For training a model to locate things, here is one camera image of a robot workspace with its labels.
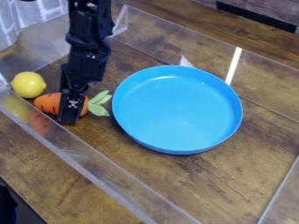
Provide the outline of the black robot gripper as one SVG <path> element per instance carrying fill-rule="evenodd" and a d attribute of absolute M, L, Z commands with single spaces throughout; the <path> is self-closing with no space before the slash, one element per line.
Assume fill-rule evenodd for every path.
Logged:
<path fill-rule="evenodd" d="M 103 81 L 111 54 L 106 40 L 86 42 L 67 34 L 70 43 L 68 62 L 60 66 L 60 108 L 58 119 L 63 123 L 76 123 L 80 119 L 86 94 L 71 91 L 72 88 L 87 90 L 91 82 Z"/>

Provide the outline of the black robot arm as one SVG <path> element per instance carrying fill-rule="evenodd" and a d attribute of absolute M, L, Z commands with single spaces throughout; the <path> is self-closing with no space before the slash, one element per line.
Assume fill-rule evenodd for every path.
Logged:
<path fill-rule="evenodd" d="M 80 119 L 91 82 L 103 80 L 111 47 L 114 20 L 111 0 L 68 0 L 68 62 L 60 66 L 60 108 L 58 119 L 75 124 Z"/>

